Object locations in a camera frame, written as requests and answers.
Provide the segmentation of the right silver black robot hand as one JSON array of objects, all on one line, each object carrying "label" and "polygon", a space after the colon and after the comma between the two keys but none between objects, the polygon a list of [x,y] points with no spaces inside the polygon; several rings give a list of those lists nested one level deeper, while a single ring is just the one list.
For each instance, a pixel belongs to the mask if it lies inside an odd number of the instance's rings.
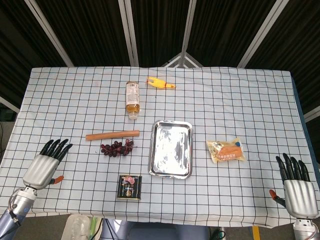
[{"label": "right silver black robot hand", "polygon": [[282,155],[284,159],[280,156],[275,159],[280,170],[284,198],[272,189],[269,190],[271,198],[296,219],[315,219],[319,214],[316,192],[305,163],[286,153]]}]

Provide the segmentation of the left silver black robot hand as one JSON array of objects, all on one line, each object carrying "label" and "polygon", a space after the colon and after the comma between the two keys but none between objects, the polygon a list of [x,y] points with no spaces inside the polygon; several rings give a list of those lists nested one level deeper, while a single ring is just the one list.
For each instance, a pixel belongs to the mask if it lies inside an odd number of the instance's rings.
[{"label": "left silver black robot hand", "polygon": [[42,190],[48,185],[55,185],[64,179],[64,176],[54,178],[54,174],[64,159],[69,149],[73,146],[68,144],[68,139],[49,140],[40,153],[35,156],[23,176],[23,183],[26,187]]}]

